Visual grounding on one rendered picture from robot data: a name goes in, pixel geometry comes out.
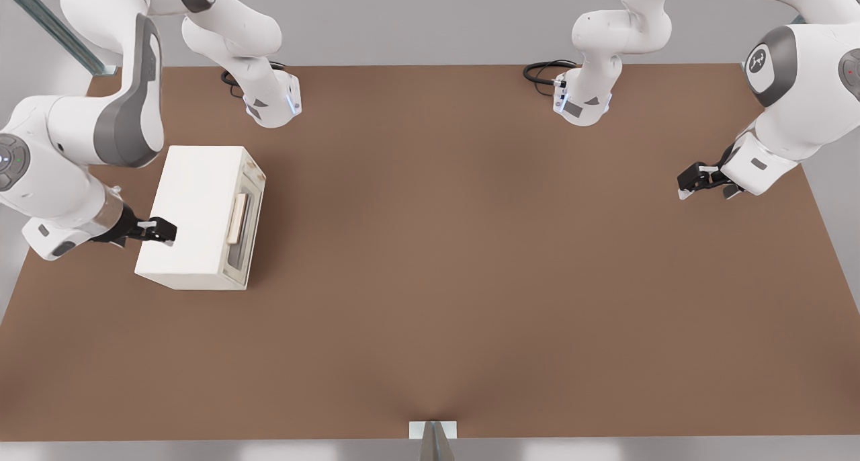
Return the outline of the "white oven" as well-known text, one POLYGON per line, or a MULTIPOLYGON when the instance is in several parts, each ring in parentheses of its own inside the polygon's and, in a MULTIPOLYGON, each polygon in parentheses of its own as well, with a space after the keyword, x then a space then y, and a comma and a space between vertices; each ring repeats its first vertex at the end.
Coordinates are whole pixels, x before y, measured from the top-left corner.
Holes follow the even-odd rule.
POLYGON ((266 176, 243 146, 170 146, 151 214, 173 223, 176 238, 171 245, 143 243, 136 274, 173 290, 245 290, 223 272, 242 173, 257 173, 264 192, 266 176))

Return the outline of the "silver frame post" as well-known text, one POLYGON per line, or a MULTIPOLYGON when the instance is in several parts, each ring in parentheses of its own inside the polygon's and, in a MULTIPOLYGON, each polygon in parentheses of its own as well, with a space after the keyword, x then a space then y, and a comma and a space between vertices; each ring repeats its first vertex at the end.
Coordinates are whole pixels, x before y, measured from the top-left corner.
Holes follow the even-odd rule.
POLYGON ((116 75, 116 65, 104 64, 41 0, 12 0, 35 23, 46 30, 90 75, 116 75))
POLYGON ((408 429, 421 441, 419 461, 455 461, 449 440, 458 438, 457 421, 409 421, 408 429))

